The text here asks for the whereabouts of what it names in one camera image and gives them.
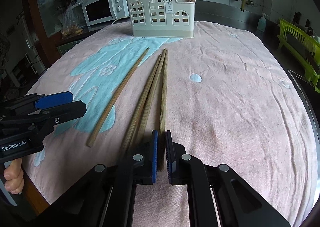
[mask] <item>label sticker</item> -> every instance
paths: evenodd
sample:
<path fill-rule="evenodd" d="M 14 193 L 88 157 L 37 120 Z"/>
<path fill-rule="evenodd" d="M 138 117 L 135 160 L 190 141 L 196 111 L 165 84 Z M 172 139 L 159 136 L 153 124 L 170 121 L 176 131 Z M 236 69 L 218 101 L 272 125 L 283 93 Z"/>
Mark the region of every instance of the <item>label sticker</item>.
<path fill-rule="evenodd" d="M 29 148 L 29 143 L 26 140 L 11 142 L 10 144 L 2 145 L 0 150 L 2 154 L 9 155 L 15 152 Z"/>
<path fill-rule="evenodd" d="M 173 13 L 172 0 L 164 0 L 164 1 L 165 1 L 165 13 L 172 14 Z"/>

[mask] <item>blue gripper pad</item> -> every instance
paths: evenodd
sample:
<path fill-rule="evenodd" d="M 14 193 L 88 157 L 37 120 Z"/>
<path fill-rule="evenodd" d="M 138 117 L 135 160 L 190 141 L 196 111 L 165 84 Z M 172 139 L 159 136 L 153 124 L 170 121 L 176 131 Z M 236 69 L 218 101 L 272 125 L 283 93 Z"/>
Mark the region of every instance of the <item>blue gripper pad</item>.
<path fill-rule="evenodd" d="M 153 158 L 152 158 L 152 183 L 156 182 L 157 178 L 157 152 L 158 152 L 158 131 L 152 131 L 153 140 Z"/>
<path fill-rule="evenodd" d="M 35 107 L 39 109 L 48 109 L 51 107 L 67 104 L 73 101 L 73 95 L 69 91 L 51 94 L 41 97 L 35 102 Z"/>

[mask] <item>pink towel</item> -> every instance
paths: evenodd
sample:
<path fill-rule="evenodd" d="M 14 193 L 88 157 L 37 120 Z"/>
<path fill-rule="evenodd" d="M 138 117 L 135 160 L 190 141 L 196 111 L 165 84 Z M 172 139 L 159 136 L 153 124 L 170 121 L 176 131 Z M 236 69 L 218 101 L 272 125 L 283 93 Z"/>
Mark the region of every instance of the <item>pink towel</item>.
<path fill-rule="evenodd" d="M 69 90 L 70 72 L 112 39 L 128 37 L 129 23 L 105 28 L 59 59 L 29 93 Z M 204 164 L 230 165 L 292 226 L 311 210 L 316 187 L 315 139 L 302 101 L 286 73 L 248 31 L 196 22 L 195 38 L 160 47 L 133 74 L 116 101 L 113 127 L 88 148 L 88 133 L 70 128 L 46 137 L 45 157 L 24 168 L 49 203 L 98 163 L 116 162 L 124 132 L 157 56 L 169 51 L 166 129 L 174 142 Z M 146 135 L 158 129 L 160 91 Z M 153 186 L 138 186 L 133 226 L 189 226 L 185 186 L 170 186 L 166 172 Z"/>

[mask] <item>soap dispenser bottle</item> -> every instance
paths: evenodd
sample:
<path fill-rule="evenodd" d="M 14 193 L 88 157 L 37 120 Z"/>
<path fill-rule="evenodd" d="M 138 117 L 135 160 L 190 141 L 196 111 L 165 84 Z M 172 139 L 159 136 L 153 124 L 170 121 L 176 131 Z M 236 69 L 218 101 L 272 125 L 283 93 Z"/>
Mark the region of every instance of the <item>soap dispenser bottle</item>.
<path fill-rule="evenodd" d="M 265 16 L 268 16 L 267 14 L 265 13 L 262 13 L 262 16 L 261 18 L 259 19 L 259 22 L 258 22 L 258 27 L 257 29 L 261 32 L 264 32 L 265 29 L 266 29 L 266 25 L 267 25 L 267 21 L 266 21 L 266 18 Z"/>

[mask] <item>green dish rack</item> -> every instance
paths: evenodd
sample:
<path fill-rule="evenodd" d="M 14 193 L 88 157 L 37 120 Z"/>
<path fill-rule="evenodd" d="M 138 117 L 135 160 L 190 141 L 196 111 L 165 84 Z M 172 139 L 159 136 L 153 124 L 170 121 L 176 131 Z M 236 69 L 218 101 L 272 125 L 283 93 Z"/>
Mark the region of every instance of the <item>green dish rack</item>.
<path fill-rule="evenodd" d="M 311 82 L 314 87 L 315 91 L 320 93 L 320 75 L 314 70 L 313 66 L 310 62 L 302 57 L 288 42 L 287 42 L 287 32 L 292 34 L 311 54 L 314 61 L 317 65 L 320 64 L 320 44 L 316 40 L 314 40 L 311 36 L 307 35 L 304 31 L 300 28 L 296 27 L 295 25 L 287 22 L 286 20 L 280 18 L 280 35 L 278 38 L 280 40 L 278 50 L 284 45 L 287 49 L 292 53 L 292 55 L 300 62 L 303 66 L 305 72 L 305 78 Z"/>

